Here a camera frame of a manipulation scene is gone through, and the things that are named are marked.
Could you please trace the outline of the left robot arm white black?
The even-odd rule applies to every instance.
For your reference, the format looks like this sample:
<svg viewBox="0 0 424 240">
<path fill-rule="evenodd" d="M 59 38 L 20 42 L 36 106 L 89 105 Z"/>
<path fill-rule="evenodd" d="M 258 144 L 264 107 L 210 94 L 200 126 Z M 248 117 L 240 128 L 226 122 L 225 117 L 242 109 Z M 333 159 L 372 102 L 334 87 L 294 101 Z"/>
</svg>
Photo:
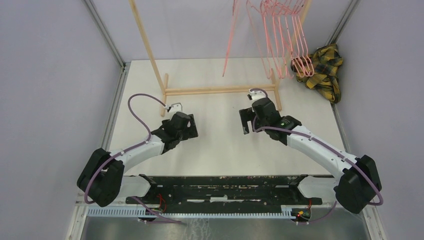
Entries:
<svg viewBox="0 0 424 240">
<path fill-rule="evenodd" d="M 151 133 L 150 139 L 128 150 L 96 149 L 76 182 L 89 201 L 106 207 L 117 198 L 139 197 L 150 204 L 157 198 L 154 182 L 143 174 L 126 176 L 138 164 L 174 149 L 180 142 L 198 137 L 193 114 L 176 112 Z"/>
</svg>

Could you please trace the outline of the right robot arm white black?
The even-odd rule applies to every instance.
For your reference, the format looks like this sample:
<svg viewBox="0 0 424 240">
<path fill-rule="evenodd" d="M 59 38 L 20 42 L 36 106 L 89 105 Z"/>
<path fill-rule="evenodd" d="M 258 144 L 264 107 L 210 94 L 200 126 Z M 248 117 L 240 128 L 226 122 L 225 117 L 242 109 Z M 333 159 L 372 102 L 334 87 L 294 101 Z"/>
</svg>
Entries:
<svg viewBox="0 0 424 240">
<path fill-rule="evenodd" d="M 243 133 L 265 132 L 272 140 L 295 149 L 326 169 L 333 183 L 306 177 L 289 189 L 289 199 L 302 204 L 323 186 L 334 192 L 335 200 L 347 211 L 358 214 L 367 205 L 381 206 L 382 184 L 375 161 L 368 155 L 357 157 L 339 150 L 313 134 L 296 118 L 282 116 L 267 96 L 249 93 L 251 107 L 239 110 Z"/>
</svg>

